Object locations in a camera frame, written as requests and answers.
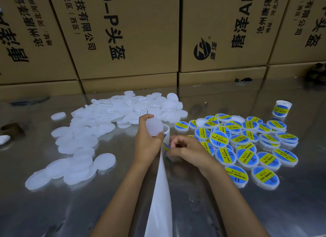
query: stainless steel table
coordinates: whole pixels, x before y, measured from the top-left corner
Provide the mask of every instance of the stainless steel table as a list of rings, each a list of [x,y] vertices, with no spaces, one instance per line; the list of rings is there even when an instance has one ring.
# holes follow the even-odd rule
[[[299,163],[276,172],[280,185],[274,191],[258,187],[251,178],[240,191],[272,237],[314,237],[326,234],[326,92],[320,87],[306,89],[302,85],[299,79],[291,79],[135,92],[136,95],[177,92],[189,112],[186,121],[218,112],[244,118],[257,116],[267,121],[274,118],[271,111],[276,100],[292,102],[284,122],[287,131],[299,137],[299,145],[292,150]],[[24,183],[51,161],[67,157],[58,153],[50,133],[69,124],[70,112],[92,98],[109,98],[120,93],[52,97],[44,103],[24,107],[0,103],[0,125],[17,122],[24,130],[17,140],[0,147],[0,236],[90,234],[132,163],[137,126],[116,128],[99,138],[96,155],[113,153],[117,163],[112,169],[98,171],[93,179],[67,186],[61,178],[34,192],[28,191]],[[65,111],[67,118],[53,122],[50,116],[60,111]],[[130,236],[144,235],[157,165],[156,159],[145,176]],[[165,168],[173,207],[173,236],[225,236],[218,206],[198,169],[182,160],[173,163],[165,160]]]

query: reflective metal surface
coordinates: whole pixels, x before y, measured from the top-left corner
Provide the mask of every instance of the reflective metal surface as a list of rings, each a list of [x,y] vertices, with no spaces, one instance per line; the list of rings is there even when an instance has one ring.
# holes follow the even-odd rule
[[[140,90],[136,95],[176,92],[176,88]],[[58,153],[51,131],[69,125],[70,112],[92,98],[121,93],[53,97],[44,103],[12,107],[0,103],[0,126],[17,122],[24,135],[0,147],[0,236],[88,236],[120,185],[132,163],[137,126],[116,128],[100,137],[96,155],[113,153],[117,163],[104,173],[75,186],[62,178],[28,191],[26,179],[50,162],[67,157]],[[326,93],[322,88],[305,89],[297,79],[223,83],[181,87],[179,99],[189,112],[185,121],[215,115],[257,116],[274,119],[276,100],[293,106],[284,119],[287,131],[299,137],[291,151],[299,158],[294,168],[276,172],[280,185],[274,191],[258,187],[251,177],[240,189],[258,219],[272,237],[313,237],[326,234]],[[54,122],[50,116],[65,111],[67,118]],[[177,134],[171,127],[171,135]],[[130,236],[143,236],[155,185],[158,161],[145,176],[136,206]],[[182,160],[165,160],[173,213],[173,236],[224,236],[218,207],[207,181],[198,169]]]

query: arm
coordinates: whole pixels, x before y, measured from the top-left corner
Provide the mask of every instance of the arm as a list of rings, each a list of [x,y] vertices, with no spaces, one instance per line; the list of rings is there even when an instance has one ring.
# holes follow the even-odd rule
[[[149,165],[160,150],[164,134],[151,137],[145,122],[154,115],[139,118],[135,158],[121,185],[111,199],[91,234],[91,237],[127,237],[135,211],[139,191]]]
[[[229,237],[269,237],[226,170],[189,136],[172,136],[169,156],[180,156],[208,180]]]

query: human hand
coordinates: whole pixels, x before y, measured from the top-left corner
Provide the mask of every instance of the human hand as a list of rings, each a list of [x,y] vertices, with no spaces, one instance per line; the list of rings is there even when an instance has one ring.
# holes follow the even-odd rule
[[[146,128],[146,120],[154,117],[152,114],[145,114],[139,117],[138,132],[135,141],[134,163],[145,165],[147,168],[154,160],[161,148],[164,133],[159,133],[156,137],[149,135]]]
[[[191,136],[170,136],[171,149],[168,156],[179,156],[187,162],[199,168],[203,176],[207,178],[209,170],[218,162],[210,153]]]

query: forearm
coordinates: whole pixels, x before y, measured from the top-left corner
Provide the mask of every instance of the forearm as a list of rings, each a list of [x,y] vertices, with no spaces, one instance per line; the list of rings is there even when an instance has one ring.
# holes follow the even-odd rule
[[[207,180],[229,237],[269,236],[222,165],[211,164]]]
[[[98,220],[91,237],[127,237],[142,181],[148,167],[133,164]]]

